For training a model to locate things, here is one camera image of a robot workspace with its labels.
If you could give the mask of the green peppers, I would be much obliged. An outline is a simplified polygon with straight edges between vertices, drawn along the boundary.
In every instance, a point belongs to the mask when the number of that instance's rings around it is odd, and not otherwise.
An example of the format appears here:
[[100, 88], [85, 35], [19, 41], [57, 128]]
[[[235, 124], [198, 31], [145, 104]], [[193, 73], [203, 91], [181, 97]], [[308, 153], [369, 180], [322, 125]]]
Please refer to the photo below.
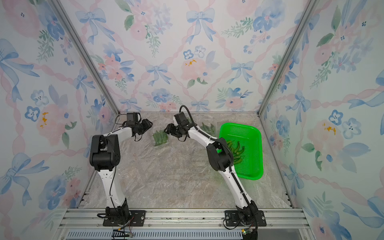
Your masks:
[[234, 157], [234, 164], [239, 164], [243, 161], [243, 153], [245, 151], [245, 147], [241, 145], [239, 141], [227, 141], [227, 145], [231, 150]]

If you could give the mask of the bright green plastic basket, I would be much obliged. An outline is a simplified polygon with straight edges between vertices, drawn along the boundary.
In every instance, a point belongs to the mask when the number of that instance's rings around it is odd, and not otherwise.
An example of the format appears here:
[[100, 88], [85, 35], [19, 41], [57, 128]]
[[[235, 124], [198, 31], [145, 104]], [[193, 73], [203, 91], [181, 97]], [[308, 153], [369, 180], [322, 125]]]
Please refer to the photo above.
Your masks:
[[243, 161], [235, 165], [240, 178], [256, 181], [264, 174], [261, 132], [252, 126], [225, 123], [220, 128], [220, 137], [226, 141], [239, 141], [245, 147]]

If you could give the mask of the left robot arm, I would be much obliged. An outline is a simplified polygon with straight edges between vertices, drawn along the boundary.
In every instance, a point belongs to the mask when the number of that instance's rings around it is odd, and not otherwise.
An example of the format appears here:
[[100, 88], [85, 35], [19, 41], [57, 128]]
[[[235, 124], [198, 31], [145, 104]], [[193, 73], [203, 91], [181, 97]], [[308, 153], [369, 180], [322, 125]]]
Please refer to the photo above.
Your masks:
[[143, 119], [140, 113], [127, 113], [126, 120], [116, 130], [94, 135], [91, 141], [90, 165], [94, 167], [102, 179], [107, 197], [106, 211], [102, 218], [111, 222], [120, 221], [126, 224], [132, 219], [127, 199], [118, 180], [118, 165], [121, 161], [120, 143], [142, 136], [153, 123]]

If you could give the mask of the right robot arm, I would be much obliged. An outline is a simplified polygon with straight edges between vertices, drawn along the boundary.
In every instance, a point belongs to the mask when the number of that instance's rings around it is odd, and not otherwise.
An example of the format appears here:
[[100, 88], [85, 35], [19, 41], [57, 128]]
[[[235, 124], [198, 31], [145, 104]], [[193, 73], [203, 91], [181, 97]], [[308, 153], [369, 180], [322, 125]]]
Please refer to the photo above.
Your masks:
[[176, 138], [185, 136], [197, 141], [206, 148], [211, 167], [217, 171], [229, 187], [239, 213], [240, 222], [245, 226], [258, 227], [258, 207], [248, 195], [241, 183], [234, 166], [234, 156], [224, 138], [215, 138], [203, 131], [192, 119], [187, 119], [183, 112], [173, 117], [174, 123], [168, 124], [164, 132]]

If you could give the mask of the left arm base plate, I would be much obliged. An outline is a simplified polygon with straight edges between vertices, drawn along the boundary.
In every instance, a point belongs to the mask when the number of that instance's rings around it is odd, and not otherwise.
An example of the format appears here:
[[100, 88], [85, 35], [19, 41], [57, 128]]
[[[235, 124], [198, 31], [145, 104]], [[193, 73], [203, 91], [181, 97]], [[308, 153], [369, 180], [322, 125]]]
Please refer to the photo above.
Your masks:
[[118, 214], [116, 212], [107, 214], [104, 217], [104, 227], [143, 227], [146, 217], [145, 210], [130, 210], [128, 214]]

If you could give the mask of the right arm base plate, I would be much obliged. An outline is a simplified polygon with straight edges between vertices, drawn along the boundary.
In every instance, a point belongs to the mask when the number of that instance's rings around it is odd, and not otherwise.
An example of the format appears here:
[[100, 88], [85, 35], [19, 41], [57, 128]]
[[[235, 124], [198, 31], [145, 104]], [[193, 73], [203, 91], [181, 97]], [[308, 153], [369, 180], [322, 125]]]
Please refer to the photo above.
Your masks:
[[226, 227], [266, 227], [266, 217], [263, 211], [257, 211], [255, 214], [249, 216], [235, 210], [226, 210], [224, 223]]

